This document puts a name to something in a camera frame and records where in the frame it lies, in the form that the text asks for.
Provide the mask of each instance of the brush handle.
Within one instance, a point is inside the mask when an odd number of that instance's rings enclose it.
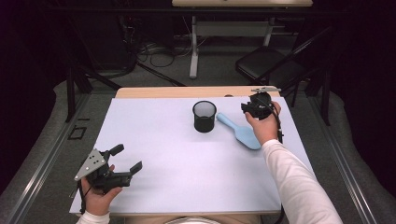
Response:
[[[218,113],[218,114],[216,115],[216,118],[217,118],[219,121],[221,121],[222,123],[224,123],[225,125],[227,125],[227,126],[233,128],[234,130],[236,130],[236,129],[238,128],[238,126],[237,126],[235,123],[233,123],[230,119],[228,119],[225,115],[223,115],[223,114],[221,114],[221,113]]]

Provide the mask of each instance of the hand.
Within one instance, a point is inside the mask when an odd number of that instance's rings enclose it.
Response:
[[[274,112],[279,115],[280,105],[277,102],[273,102],[273,105],[276,108]],[[278,127],[276,118],[273,114],[262,120],[253,118],[248,112],[245,113],[245,116],[247,118],[247,122],[253,127],[254,134],[261,145],[271,139],[277,139]]]
[[[114,170],[114,165],[110,166],[110,170]],[[122,188],[117,187],[111,189],[107,194],[103,194],[101,190],[92,189],[85,177],[81,179],[81,186],[85,195],[86,210],[96,216],[107,214],[111,202],[122,191]]]

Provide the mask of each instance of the metal bracket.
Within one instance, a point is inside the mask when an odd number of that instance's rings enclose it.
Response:
[[[82,177],[92,173],[93,171],[99,169],[101,166],[106,164],[105,158],[103,158],[100,151],[94,148],[90,155],[88,155],[87,160],[81,165],[78,173],[75,176],[75,180],[79,181]]]

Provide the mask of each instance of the white sleeve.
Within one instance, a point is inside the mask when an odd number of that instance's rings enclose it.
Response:
[[[110,221],[110,213],[104,216],[95,216],[87,211],[79,218],[77,224],[107,224]]]
[[[262,147],[291,224],[342,223],[326,191],[294,154],[277,140]]]

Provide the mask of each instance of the black backdrop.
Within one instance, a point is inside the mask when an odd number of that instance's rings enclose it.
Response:
[[[0,6],[0,192],[20,168],[50,117],[53,88],[65,65],[35,4],[2,1]]]
[[[321,8],[349,1],[315,0]],[[396,195],[396,11],[390,0],[357,1],[352,39],[332,73],[332,91],[345,102],[353,141],[378,180]],[[3,1],[0,15],[1,186],[19,169],[55,102],[53,87],[65,79],[65,61],[48,25],[31,1]]]

